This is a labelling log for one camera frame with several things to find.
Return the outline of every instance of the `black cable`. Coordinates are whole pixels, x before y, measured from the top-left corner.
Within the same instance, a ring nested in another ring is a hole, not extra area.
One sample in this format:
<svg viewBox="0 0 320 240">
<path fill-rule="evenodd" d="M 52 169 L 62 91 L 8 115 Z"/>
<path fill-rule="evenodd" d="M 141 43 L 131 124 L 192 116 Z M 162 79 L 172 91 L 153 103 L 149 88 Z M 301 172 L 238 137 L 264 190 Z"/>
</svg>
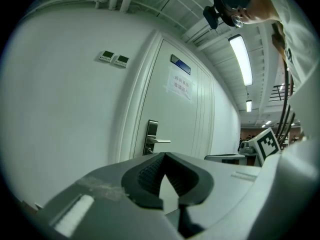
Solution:
<svg viewBox="0 0 320 240">
<path fill-rule="evenodd" d="M 276 130 L 276 134 L 275 134 L 275 137 L 276 137 L 276 138 L 279 136 L 279 132 L 280 132 L 280 129 L 281 129 L 281 125 L 282 125 L 282 122 L 283 122 L 284 117 L 285 117 L 286 108 L 287 108 L 287 101 L 288 101 L 289 73 L 288 73 L 288 71 L 287 71 L 287 63 L 286 63 L 285 61 L 283 61 L 283 62 L 284 62 L 284 82 L 285 82 L 284 103 L 283 103 L 283 109 L 282 109 L 282 114 L 281 114 L 279 126 L 278 126 L 278 129 Z"/>
<path fill-rule="evenodd" d="M 291 129 L 291 124 L 294 122 L 295 116 L 296 116 L 296 114 L 293 113 L 292 116 L 291 116 L 291 120 L 290 120 L 290 123 L 289 123 L 289 125 L 288 125 L 288 128 L 286 129 L 285 134 L 284 134 L 281 142 L 279 143 L 279 146 L 280 146 L 280 147 L 281 147 L 281 145 L 284 143 L 284 141 L 285 141 L 285 139 L 286 139 L 286 137 L 287 137 L 287 135 L 288 135 L 288 133 L 289 133 L 289 131 L 290 131 L 290 129 Z"/>
<path fill-rule="evenodd" d="M 293 92 L 294 92 L 294 79 L 293 79 L 293 77 L 291 75 L 291 77 L 290 77 L 290 97 L 292 96 Z M 291 106 L 289 105 L 288 106 L 288 110 L 287 110 L 286 115 L 285 115 L 285 119 L 284 119 L 284 123 L 283 123 L 282 129 L 281 129 L 281 131 L 279 133 L 279 136 L 278 136 L 278 142 L 280 140 L 281 134 L 285 130 L 285 127 L 286 127 L 286 124 L 287 124 L 287 120 L 288 120 L 288 117 L 289 117 L 289 113 L 290 113 L 290 108 L 291 108 Z"/>
</svg>

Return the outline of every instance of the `white door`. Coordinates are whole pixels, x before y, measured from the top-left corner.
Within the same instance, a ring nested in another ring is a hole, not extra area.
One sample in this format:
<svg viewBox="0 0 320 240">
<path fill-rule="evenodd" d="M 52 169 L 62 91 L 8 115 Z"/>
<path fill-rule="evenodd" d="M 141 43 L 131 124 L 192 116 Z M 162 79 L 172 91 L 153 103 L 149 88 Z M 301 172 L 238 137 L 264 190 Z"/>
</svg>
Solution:
<svg viewBox="0 0 320 240">
<path fill-rule="evenodd" d="M 174 55 L 187 64 L 190 75 L 171 62 Z M 143 155 L 148 121 L 158 122 L 154 152 L 192 155 L 198 105 L 198 66 L 176 47 L 163 41 L 143 104 L 134 157 Z"/>
<path fill-rule="evenodd" d="M 190 75 L 171 62 L 174 55 L 191 68 Z M 157 121 L 153 151 L 177 152 L 203 159 L 208 152 L 211 125 L 210 74 L 203 71 L 179 49 L 163 41 L 156 58 L 139 122 L 134 157 L 143 155 L 149 120 Z M 178 195 L 165 176 L 159 198 L 164 212 L 178 208 Z"/>
</svg>

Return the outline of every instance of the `paper sign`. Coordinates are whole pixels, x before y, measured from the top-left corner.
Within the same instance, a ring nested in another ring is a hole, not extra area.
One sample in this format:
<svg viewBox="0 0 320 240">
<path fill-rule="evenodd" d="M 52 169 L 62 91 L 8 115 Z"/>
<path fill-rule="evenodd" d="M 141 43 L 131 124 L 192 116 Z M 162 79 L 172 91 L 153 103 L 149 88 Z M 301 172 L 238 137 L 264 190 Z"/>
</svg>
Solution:
<svg viewBox="0 0 320 240">
<path fill-rule="evenodd" d="M 170 72 L 166 84 L 166 90 L 172 91 L 189 101 L 192 100 L 192 82 L 183 76 L 178 70 L 169 66 Z"/>
</svg>

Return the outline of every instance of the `door handle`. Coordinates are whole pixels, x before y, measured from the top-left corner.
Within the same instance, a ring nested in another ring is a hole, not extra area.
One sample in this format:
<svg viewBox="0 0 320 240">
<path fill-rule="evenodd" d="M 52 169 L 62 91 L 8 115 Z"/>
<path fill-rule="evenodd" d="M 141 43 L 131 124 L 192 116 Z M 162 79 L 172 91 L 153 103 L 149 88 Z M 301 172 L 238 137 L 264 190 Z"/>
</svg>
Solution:
<svg viewBox="0 0 320 240">
<path fill-rule="evenodd" d="M 146 129 L 146 135 L 145 135 L 143 156 L 153 154 L 156 143 L 171 143 L 171 140 L 169 139 L 156 139 L 157 129 L 158 129 L 158 122 L 149 120 L 147 129 Z"/>
<path fill-rule="evenodd" d="M 148 143 L 171 143 L 170 139 L 155 139 L 153 136 L 147 136 Z"/>
</svg>

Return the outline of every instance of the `ceiling light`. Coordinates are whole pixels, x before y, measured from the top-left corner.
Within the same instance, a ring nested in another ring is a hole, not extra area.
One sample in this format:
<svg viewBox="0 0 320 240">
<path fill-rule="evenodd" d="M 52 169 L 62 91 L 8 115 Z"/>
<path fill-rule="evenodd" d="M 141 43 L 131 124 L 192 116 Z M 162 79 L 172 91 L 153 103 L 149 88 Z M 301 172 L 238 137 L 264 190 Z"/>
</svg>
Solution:
<svg viewBox="0 0 320 240">
<path fill-rule="evenodd" d="M 251 110 L 252 110 L 252 100 L 250 99 L 246 101 L 246 111 L 251 112 Z"/>
<path fill-rule="evenodd" d="M 244 85 L 251 86 L 253 84 L 252 71 L 248 51 L 243 37 L 240 34 L 236 34 L 229 38 L 228 41 L 232 46 L 236 59 L 238 60 Z"/>
</svg>

